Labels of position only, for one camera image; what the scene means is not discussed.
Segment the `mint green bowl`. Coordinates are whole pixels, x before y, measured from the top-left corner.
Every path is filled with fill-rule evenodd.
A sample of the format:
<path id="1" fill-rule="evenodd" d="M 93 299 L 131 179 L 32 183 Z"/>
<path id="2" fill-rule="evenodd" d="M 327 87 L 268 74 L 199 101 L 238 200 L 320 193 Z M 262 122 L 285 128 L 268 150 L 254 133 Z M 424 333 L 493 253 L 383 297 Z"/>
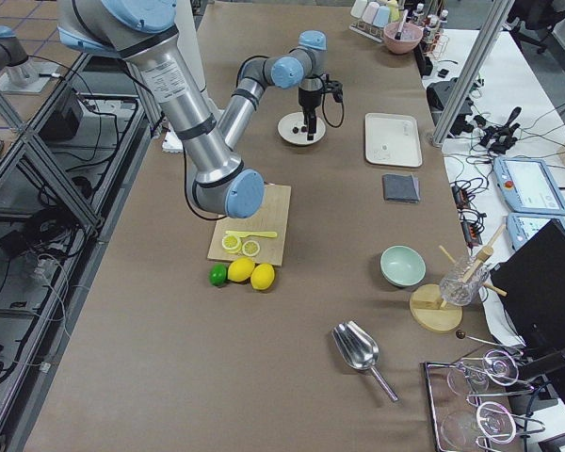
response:
<path id="1" fill-rule="evenodd" d="M 410 287 L 420 283 L 426 274 L 426 264 L 421 255 L 407 246 L 396 245 L 385 250 L 379 259 L 383 277 L 397 287 Z"/>

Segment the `aluminium frame post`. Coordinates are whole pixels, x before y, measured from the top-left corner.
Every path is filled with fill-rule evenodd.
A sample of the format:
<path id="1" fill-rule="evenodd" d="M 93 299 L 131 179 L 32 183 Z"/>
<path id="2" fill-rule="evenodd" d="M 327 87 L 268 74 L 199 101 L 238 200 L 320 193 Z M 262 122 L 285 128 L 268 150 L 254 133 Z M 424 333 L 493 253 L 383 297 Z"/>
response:
<path id="1" fill-rule="evenodd" d="M 460 113 L 461 106 L 470 92 L 476 76 L 489 52 L 494 47 L 503 23 L 514 4 L 513 0 L 494 1 L 488 16 L 481 26 L 474 45 L 462 67 L 455 87 L 452 89 L 448 103 L 438 119 L 432 133 L 431 143 L 441 148 L 447 138 L 455 119 Z"/>

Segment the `white cup rack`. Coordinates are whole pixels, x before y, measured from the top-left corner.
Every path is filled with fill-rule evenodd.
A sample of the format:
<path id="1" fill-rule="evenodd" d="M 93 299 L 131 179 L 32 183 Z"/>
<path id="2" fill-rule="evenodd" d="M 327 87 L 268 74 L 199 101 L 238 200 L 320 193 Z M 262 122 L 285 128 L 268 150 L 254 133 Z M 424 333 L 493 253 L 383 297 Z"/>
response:
<path id="1" fill-rule="evenodd" d="M 404 2 L 396 0 L 355 0 L 350 9 L 353 22 L 349 29 L 373 40 L 381 40 L 383 28 L 397 22 Z"/>

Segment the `green lime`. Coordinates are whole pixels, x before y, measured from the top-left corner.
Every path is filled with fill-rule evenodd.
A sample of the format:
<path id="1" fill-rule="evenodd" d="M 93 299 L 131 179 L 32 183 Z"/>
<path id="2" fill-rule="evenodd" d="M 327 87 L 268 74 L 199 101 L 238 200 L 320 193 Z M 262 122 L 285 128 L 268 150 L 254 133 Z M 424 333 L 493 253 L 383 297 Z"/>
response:
<path id="1" fill-rule="evenodd" d="M 213 265 L 208 279 L 213 286 L 222 286 L 228 281 L 228 267 L 224 264 Z"/>

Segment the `yellow plastic knife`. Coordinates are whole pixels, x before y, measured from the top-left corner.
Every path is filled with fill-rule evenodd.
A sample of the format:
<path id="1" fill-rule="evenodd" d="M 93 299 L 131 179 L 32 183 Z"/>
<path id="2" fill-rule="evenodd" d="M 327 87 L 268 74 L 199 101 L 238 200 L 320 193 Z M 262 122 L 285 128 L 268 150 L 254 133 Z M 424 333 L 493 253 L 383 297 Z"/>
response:
<path id="1" fill-rule="evenodd" d="M 263 238 L 277 238 L 278 233 L 274 231 L 234 231 L 234 230 L 226 230 L 226 235 L 232 235 L 239 238 L 246 238 L 246 237 L 263 237 Z"/>

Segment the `steel metal scoop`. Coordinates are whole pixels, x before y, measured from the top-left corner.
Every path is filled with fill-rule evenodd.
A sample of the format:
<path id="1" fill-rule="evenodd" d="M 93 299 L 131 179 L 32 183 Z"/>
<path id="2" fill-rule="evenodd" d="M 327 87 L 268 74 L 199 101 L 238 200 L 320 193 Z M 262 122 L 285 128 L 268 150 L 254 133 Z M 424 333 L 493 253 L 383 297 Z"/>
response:
<path id="1" fill-rule="evenodd" d="M 347 365 L 357 371 L 370 372 L 392 402 L 399 400 L 377 368 L 379 346 L 371 335 L 353 320 L 339 323 L 331 335 Z"/>

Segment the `black monitor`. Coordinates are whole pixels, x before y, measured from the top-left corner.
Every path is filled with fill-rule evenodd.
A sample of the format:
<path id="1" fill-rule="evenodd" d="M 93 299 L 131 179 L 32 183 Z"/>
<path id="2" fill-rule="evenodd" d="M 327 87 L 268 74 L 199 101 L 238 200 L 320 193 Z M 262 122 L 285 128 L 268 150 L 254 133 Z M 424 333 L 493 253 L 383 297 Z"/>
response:
<path id="1" fill-rule="evenodd" d="M 514 329 L 539 351 L 565 348 L 565 228 L 550 220 L 505 262 L 492 282 Z"/>

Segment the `grey folded cloth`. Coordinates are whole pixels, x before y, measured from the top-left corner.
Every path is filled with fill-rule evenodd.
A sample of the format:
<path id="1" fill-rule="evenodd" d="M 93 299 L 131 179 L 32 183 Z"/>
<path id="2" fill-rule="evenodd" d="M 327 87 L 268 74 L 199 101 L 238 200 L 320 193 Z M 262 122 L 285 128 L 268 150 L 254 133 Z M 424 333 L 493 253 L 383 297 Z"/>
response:
<path id="1" fill-rule="evenodd" d="M 419 181 L 412 174 L 383 174 L 382 186 L 383 198 L 386 201 L 405 203 L 420 202 Z"/>

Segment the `pink mixing bowl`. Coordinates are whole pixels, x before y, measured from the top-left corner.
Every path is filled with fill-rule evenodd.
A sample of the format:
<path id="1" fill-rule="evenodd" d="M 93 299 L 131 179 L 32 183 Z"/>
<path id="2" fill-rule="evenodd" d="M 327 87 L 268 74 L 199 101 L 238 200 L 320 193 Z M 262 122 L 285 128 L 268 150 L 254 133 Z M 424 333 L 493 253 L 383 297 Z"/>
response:
<path id="1" fill-rule="evenodd" d="M 388 51 L 395 55 L 404 55 L 411 52 L 423 38 L 423 28 L 412 24 L 404 23 L 401 35 L 396 37 L 399 22 L 387 24 L 383 28 L 383 42 Z"/>

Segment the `lemon slice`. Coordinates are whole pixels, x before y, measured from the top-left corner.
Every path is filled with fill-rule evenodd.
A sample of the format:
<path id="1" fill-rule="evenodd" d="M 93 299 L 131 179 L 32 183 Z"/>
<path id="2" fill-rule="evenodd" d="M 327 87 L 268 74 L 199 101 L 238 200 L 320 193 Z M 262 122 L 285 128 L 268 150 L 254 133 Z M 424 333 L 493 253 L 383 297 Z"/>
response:
<path id="1" fill-rule="evenodd" d="M 221 239 L 221 247 L 227 253 L 238 253 L 242 248 L 242 240 L 233 234 L 226 234 Z"/>
<path id="2" fill-rule="evenodd" d="M 260 244 L 255 240 L 247 240 L 243 243 L 241 251 L 245 256 L 255 257 L 261 250 Z"/>

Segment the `cream rectangular tray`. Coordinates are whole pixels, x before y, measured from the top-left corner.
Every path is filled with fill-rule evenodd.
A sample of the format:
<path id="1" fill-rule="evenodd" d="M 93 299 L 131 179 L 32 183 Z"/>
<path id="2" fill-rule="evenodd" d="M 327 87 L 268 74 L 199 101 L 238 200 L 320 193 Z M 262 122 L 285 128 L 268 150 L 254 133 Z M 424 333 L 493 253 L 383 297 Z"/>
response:
<path id="1" fill-rule="evenodd" d="M 367 113 L 364 157 L 374 165 L 419 168 L 423 163 L 417 121 L 412 116 Z"/>

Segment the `clear glass cup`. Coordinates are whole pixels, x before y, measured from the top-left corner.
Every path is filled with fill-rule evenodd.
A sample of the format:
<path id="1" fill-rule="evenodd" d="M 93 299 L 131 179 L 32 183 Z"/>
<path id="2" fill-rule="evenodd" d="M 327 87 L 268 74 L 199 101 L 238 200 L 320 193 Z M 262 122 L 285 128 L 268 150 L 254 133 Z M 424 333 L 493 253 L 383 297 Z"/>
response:
<path id="1" fill-rule="evenodd" d="M 489 277 L 489 268 L 481 264 L 477 268 L 476 258 L 462 256 L 440 281 L 441 296 L 444 301 L 456 305 L 470 304 L 479 289 Z"/>

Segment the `round cream plate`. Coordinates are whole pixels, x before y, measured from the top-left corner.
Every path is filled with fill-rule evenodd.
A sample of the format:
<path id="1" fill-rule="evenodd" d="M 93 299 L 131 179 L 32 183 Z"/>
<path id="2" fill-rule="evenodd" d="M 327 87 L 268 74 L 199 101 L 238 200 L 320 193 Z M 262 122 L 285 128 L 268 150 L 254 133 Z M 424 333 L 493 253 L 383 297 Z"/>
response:
<path id="1" fill-rule="evenodd" d="M 297 146 L 309 146 L 317 143 L 325 136 L 326 124 L 321 118 L 317 117 L 314 136 L 312 139 L 308 139 L 308 126 L 304 123 L 303 114 L 295 112 L 279 120 L 278 133 L 288 143 Z"/>

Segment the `blue teach pendant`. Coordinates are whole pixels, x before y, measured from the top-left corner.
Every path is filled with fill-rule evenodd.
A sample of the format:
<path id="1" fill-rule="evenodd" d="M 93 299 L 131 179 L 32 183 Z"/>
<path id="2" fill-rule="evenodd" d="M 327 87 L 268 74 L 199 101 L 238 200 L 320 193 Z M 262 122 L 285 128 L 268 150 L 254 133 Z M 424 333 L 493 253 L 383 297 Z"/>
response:
<path id="1" fill-rule="evenodd" d="M 543 214 L 509 213 L 506 228 L 514 250 L 521 248 L 531 239 L 553 216 Z"/>
<path id="2" fill-rule="evenodd" d="M 565 217 L 565 199 L 543 160 L 497 157 L 492 169 L 512 211 Z"/>

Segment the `bamboo cutting board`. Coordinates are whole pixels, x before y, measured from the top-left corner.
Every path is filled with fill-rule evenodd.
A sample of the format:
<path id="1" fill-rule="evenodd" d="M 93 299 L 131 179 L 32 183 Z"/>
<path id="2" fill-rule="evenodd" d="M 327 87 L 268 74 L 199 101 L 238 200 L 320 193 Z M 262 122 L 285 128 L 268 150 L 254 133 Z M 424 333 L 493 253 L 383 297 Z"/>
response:
<path id="1" fill-rule="evenodd" d="M 233 261 L 236 257 L 241 256 L 241 254 L 228 253 L 221 246 L 221 240 L 226 231 L 276 232 L 277 236 L 274 238 L 250 236 L 244 238 L 243 241 L 253 239 L 260 244 L 259 253 L 253 257 L 256 263 L 281 266 L 290 199 L 290 186 L 266 185 L 262 206 L 253 216 L 243 219 L 225 218 L 216 222 L 207 258 L 216 261 Z"/>

